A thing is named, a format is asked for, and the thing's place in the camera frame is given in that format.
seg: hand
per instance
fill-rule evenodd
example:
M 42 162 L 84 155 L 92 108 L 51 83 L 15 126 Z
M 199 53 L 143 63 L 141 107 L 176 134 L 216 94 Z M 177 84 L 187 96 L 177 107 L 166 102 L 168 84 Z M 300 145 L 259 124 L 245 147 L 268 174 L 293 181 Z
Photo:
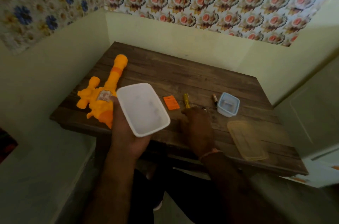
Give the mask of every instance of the hand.
M 193 107 L 181 112 L 188 118 L 188 122 L 181 120 L 181 128 L 193 153 L 201 157 L 215 148 L 213 129 L 206 111 Z
M 113 101 L 113 123 L 110 151 L 120 161 L 135 162 L 146 150 L 151 136 L 136 137 L 129 127 L 118 99 L 112 96 L 111 100 Z

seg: orange battery cover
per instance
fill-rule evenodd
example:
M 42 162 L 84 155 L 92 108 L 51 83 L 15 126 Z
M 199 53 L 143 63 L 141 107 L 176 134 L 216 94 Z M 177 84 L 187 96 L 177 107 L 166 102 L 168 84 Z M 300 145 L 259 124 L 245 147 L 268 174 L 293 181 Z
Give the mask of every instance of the orange battery cover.
M 173 95 L 164 97 L 164 101 L 169 110 L 180 109 L 180 106 L 177 103 L 177 100 L 174 98 Z

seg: wall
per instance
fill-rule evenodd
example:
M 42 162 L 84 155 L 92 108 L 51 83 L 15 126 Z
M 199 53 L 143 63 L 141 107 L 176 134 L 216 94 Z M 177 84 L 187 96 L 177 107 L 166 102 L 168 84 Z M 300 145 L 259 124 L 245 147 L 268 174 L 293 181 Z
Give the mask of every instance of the wall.
M 110 42 L 221 67 L 258 78 L 275 104 L 339 47 L 339 0 L 329 0 L 289 47 L 106 13 Z
M 57 217 L 95 139 L 63 130 L 49 115 L 108 47 L 104 11 L 18 56 L 0 44 L 0 127 L 19 142 L 0 164 L 1 223 Z

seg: empty container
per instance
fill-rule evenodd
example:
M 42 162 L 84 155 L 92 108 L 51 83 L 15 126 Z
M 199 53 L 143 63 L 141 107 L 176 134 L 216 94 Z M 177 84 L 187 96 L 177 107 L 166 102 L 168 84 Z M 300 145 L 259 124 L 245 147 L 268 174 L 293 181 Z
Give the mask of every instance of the empty container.
M 228 93 L 222 93 L 217 111 L 226 117 L 233 117 L 238 113 L 239 105 L 240 100 L 238 98 Z
M 117 98 L 131 130 L 137 137 L 158 132 L 171 122 L 158 95 L 148 83 L 121 87 L 117 90 Z

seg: left arm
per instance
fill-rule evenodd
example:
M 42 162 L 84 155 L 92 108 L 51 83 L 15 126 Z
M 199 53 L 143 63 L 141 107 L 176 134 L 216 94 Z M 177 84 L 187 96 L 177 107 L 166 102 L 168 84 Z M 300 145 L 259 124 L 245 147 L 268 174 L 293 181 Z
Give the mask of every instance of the left arm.
M 117 98 L 112 100 L 112 144 L 93 198 L 85 209 L 84 224 L 128 222 L 135 164 L 150 142 L 150 136 L 134 136 Z

